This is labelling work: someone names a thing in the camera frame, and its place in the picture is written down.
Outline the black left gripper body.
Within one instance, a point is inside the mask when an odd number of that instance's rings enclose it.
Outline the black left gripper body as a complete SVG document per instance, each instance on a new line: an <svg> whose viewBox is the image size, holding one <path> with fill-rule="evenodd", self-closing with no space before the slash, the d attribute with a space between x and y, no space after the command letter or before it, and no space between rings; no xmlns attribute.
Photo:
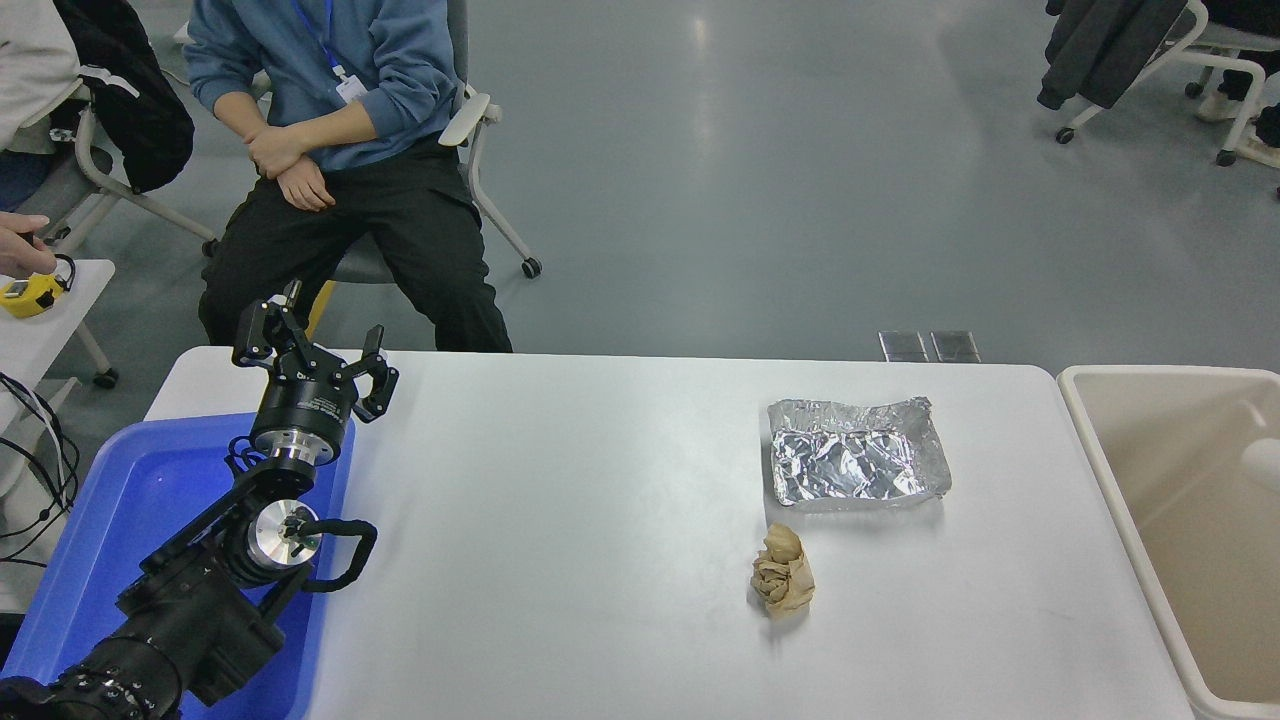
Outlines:
<svg viewBox="0 0 1280 720"><path fill-rule="evenodd" d="M270 374L250 437L301 430L325 441L343 441L357 400L352 380L333 383L306 375Z"/></svg>

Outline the person's left hand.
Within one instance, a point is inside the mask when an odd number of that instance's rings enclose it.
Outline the person's left hand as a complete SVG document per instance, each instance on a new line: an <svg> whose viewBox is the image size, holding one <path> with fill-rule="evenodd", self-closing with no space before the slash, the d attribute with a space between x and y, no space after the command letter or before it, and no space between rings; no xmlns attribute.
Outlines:
<svg viewBox="0 0 1280 720"><path fill-rule="evenodd" d="M291 127L264 126L250 131L243 142L259 174L268 179L275 179L307 152Z"/></svg>

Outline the person's right hand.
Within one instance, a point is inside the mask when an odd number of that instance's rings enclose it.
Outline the person's right hand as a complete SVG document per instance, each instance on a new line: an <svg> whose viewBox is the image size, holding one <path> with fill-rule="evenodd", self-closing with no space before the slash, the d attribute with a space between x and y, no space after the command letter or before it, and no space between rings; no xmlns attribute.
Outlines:
<svg viewBox="0 0 1280 720"><path fill-rule="evenodd" d="M321 169L306 155L282 172L275 182L285 202L301 211L325 211L337 205Z"/></svg>

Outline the person's hand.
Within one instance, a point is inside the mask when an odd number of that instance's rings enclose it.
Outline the person's hand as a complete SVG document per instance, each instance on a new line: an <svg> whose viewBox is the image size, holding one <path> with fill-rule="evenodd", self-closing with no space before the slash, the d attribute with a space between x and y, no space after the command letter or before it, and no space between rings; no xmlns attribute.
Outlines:
<svg viewBox="0 0 1280 720"><path fill-rule="evenodd" d="M1 274L24 279L33 274L51 274L58 268L55 254L35 232L47 225L44 215L1 211Z"/></svg>

